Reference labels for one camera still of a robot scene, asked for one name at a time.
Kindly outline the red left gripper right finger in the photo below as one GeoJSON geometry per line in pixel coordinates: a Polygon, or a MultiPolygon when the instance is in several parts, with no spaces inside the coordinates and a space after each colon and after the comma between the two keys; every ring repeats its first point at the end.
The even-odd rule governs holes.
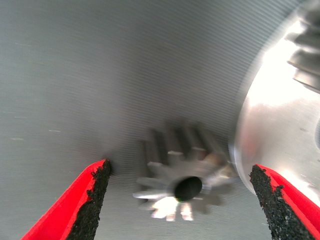
{"type": "Polygon", "coordinates": [[[255,164],[250,182],[273,240],[318,240],[320,207],[278,172],[255,164]]]}

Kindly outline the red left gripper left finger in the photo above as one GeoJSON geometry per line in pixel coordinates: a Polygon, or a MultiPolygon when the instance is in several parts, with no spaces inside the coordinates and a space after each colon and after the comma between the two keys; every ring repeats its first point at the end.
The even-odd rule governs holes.
{"type": "Polygon", "coordinates": [[[22,239],[93,240],[110,175],[108,159],[87,166],[22,239]]]}

